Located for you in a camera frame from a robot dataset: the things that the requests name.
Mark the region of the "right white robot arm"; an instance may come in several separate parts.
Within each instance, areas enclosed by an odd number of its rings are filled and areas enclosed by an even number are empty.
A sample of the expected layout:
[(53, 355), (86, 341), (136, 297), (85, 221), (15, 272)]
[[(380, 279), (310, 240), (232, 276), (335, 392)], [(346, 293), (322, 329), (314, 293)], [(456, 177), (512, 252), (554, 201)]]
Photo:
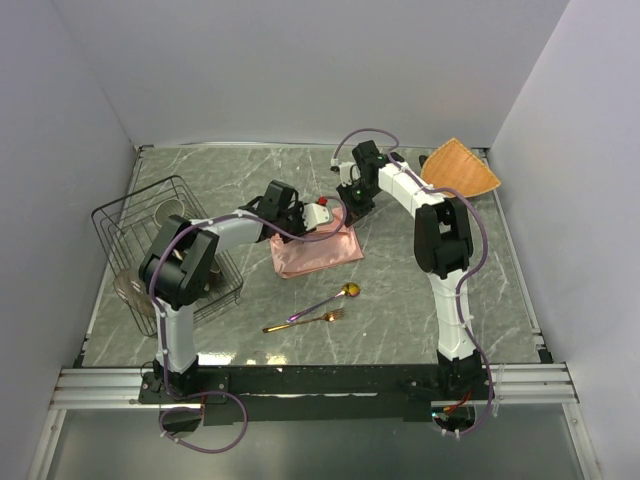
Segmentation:
[(358, 144), (353, 160), (337, 169), (337, 187), (346, 205), (345, 224), (353, 225), (375, 207), (386, 192), (411, 215), (416, 263), (429, 279), (438, 319), (436, 386), (452, 399), (467, 392), (482, 370), (481, 357), (465, 328), (467, 289), (460, 283), (469, 269), (473, 243), (467, 209), (458, 199), (432, 193), (430, 187), (397, 154), (383, 156), (374, 141)]

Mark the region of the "pink satin napkin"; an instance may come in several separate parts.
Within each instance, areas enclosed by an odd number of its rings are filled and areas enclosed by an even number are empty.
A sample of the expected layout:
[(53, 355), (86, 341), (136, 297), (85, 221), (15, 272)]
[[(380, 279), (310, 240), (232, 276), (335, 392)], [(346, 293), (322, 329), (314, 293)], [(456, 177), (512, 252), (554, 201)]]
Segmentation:
[(270, 239), (271, 257), (275, 273), (289, 279), (320, 270), (340, 266), (364, 258), (353, 227), (342, 226), (326, 240), (301, 242), (278, 235)]

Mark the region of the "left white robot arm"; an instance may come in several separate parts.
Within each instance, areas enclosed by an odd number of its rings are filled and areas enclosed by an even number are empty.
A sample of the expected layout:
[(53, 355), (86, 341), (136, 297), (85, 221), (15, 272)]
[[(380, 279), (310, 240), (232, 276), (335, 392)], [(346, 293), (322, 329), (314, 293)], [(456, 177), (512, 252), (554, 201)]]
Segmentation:
[(327, 207), (301, 201), (293, 187), (280, 181), (270, 182), (263, 195), (220, 217), (169, 216), (138, 270), (156, 316), (154, 375), (167, 395), (185, 402), (197, 393), (193, 316), (216, 256), (276, 234), (299, 239), (332, 219)]

